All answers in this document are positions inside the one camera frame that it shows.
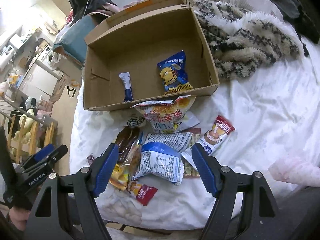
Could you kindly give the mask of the left hand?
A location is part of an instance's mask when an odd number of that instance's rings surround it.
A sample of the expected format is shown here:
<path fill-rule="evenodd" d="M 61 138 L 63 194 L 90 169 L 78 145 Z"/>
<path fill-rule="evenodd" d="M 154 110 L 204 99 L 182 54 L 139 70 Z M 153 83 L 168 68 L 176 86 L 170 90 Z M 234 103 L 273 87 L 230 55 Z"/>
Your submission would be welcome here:
<path fill-rule="evenodd" d="M 26 228 L 27 220 L 29 218 L 30 211 L 20 208 L 20 207 L 13 207 L 9 210 L 9 217 L 14 226 L 20 230 L 24 231 Z"/>

